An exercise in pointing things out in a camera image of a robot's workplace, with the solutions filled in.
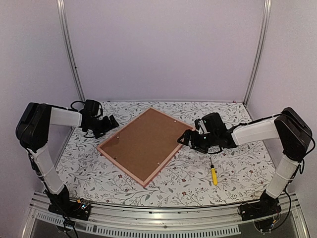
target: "wooden frame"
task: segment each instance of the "wooden frame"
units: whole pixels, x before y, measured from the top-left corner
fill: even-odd
[[[136,116],[133,120],[131,120],[127,125],[125,125],[124,127],[122,127],[118,132],[116,132],[113,136],[111,136],[110,138],[108,138],[106,141],[104,141],[103,143],[101,143],[100,145],[97,146],[97,150],[102,153],[107,159],[109,159],[113,164],[115,164],[119,169],[121,169],[124,173],[126,173],[127,175],[129,175],[131,178],[133,178],[137,183],[139,183],[141,186],[145,187],[147,186],[152,180],[153,178],[163,169],[163,167],[170,161],[170,159],[177,153],[177,151],[182,147],[181,144],[178,144],[173,151],[164,159],[164,161],[162,161],[160,163],[160,165],[144,180],[142,181],[140,178],[138,178],[137,176],[135,176],[132,172],[130,172],[127,168],[125,168],[123,165],[121,165],[117,160],[115,160],[111,155],[109,155],[107,152],[105,152],[102,147],[107,144],[109,141],[111,141],[113,138],[118,138],[118,135],[121,133],[121,131],[123,129],[125,129],[127,126],[129,126],[132,122],[134,122],[136,119],[138,119],[139,117],[141,117],[143,114],[145,114],[146,112],[148,112],[149,110],[155,110],[156,112],[161,113],[162,115],[165,115],[171,119],[174,120],[174,122],[179,122],[185,126],[188,127],[188,129],[194,129],[193,126],[184,123],[183,121],[180,121],[178,119],[175,119],[173,117],[171,117],[170,115],[167,115],[155,108],[148,108],[146,109],[144,112],[142,112],[141,114],[139,114],[138,116]]]

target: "robotic arm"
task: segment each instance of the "robotic arm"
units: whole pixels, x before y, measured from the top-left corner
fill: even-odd
[[[279,213],[278,197],[293,180],[309,144],[313,141],[312,131],[292,108],[285,108],[280,114],[249,123],[241,123],[227,129],[218,113],[211,113],[195,120],[196,130],[186,130],[178,142],[189,145],[202,153],[216,154],[223,148],[235,148],[246,143],[279,138],[283,156],[276,172],[257,203],[241,205],[242,220],[250,220]],[[219,151],[209,153],[209,148],[218,146]]]
[[[80,127],[84,132],[91,130],[95,138],[105,135],[119,126],[115,118],[102,117],[101,104],[86,100],[81,111],[48,104],[29,103],[16,128],[16,137],[26,149],[32,169],[46,187],[46,195],[51,201],[50,212],[64,217],[87,220],[90,204],[83,199],[69,200],[69,191],[60,180],[52,163],[47,141],[50,125]]]

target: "brown board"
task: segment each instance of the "brown board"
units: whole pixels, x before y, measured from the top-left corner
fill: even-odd
[[[177,139],[192,126],[148,108],[97,149],[145,187],[181,148]]]

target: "vertical metal post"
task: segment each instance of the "vertical metal post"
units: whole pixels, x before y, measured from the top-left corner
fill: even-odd
[[[251,93],[252,93],[252,90],[254,87],[254,82],[255,82],[256,77],[257,77],[257,73],[258,73],[258,69],[259,69],[259,65],[260,65],[260,61],[261,61],[261,56],[262,56],[262,51],[264,48],[264,42],[265,42],[265,38],[266,38],[270,12],[271,12],[271,0],[265,0],[257,53],[256,53],[256,57],[254,59],[247,92],[246,92],[246,94],[244,96],[244,100],[243,100],[243,104],[245,105],[245,107],[248,106],[248,103],[249,103],[250,97],[251,97]]]
[[[58,15],[61,25],[61,30],[64,38],[64,43],[66,47],[66,52],[68,56],[69,65],[71,68],[71,72],[73,75],[75,87],[78,93],[78,97],[81,101],[85,101],[84,91],[81,86],[81,82],[79,79],[75,58],[73,54],[73,50],[71,47],[69,32],[68,32],[68,25],[67,25],[67,19],[66,19],[66,12],[65,12],[65,6],[64,6],[64,0],[57,0],[57,9],[58,9]]]

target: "floral pattern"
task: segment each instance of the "floral pattern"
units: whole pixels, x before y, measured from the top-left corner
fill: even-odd
[[[104,115],[114,115],[120,127],[148,107],[154,107],[188,124],[211,112],[233,126],[250,121],[240,103],[200,102],[107,102]],[[58,163],[57,172],[72,197],[94,202],[138,206],[203,206],[258,199],[275,171],[262,141],[224,149],[206,155],[183,146],[169,164],[143,188],[102,156],[96,147],[116,133],[94,139],[74,130]],[[212,183],[210,165],[214,164],[218,185]]]

